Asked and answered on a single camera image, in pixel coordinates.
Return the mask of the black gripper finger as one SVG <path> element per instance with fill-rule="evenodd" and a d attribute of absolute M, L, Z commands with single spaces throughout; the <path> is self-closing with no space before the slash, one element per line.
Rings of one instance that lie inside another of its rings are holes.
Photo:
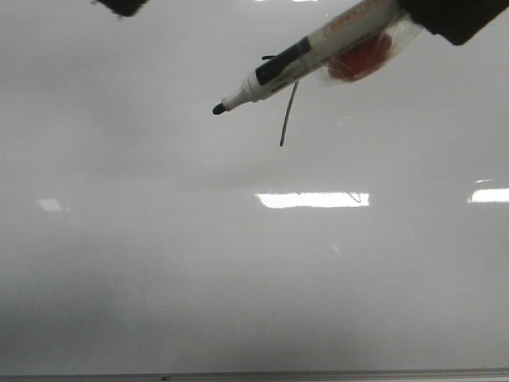
<path fill-rule="evenodd" d="M 148 0 L 91 0 L 92 5 L 101 4 L 122 18 L 133 17 L 147 2 Z"/>
<path fill-rule="evenodd" d="M 508 8 L 508 0 L 401 0 L 413 22 L 452 45 L 464 45 Z"/>

